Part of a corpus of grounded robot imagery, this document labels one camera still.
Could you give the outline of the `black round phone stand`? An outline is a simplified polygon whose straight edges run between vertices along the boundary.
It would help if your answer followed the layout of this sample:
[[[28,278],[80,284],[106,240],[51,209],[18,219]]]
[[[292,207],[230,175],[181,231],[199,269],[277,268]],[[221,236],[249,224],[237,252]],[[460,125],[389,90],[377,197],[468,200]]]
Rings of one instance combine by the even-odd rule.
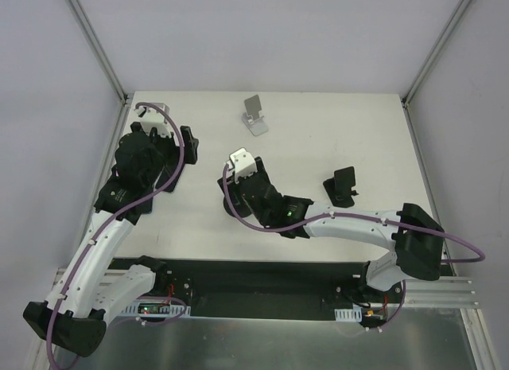
[[[243,202],[236,202],[236,203],[233,202],[233,208],[231,208],[227,202],[227,199],[224,198],[223,199],[223,208],[226,211],[226,213],[231,217],[235,216],[233,210],[235,210],[237,212],[237,214],[239,215],[239,217],[242,219],[247,218],[251,215],[251,210]]]

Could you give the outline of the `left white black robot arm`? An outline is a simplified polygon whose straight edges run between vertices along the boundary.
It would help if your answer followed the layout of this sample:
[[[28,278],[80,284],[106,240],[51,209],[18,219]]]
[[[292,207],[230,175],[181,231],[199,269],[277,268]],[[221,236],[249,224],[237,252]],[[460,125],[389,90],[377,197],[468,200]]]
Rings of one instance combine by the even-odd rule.
[[[143,255],[104,289],[107,268],[141,216],[152,211],[150,194],[171,193],[184,165],[198,159],[199,141],[188,126],[180,134],[164,123],[134,122],[115,151],[111,175],[99,191],[88,230],[67,270],[43,302],[30,302],[23,318],[39,338],[79,357],[100,345],[108,325],[136,298],[168,297],[167,265]]]

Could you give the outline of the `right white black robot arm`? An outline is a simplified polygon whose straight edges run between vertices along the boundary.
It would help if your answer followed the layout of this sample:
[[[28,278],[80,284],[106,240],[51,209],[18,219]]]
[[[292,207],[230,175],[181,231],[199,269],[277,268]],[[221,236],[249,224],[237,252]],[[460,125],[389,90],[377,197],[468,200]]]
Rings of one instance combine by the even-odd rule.
[[[441,276],[443,228],[419,205],[399,211],[350,212],[308,198],[283,195],[270,182],[261,158],[242,152],[223,168],[218,185],[227,212],[257,232],[296,239],[338,238],[385,249],[368,261],[359,296],[376,302],[393,285]]]

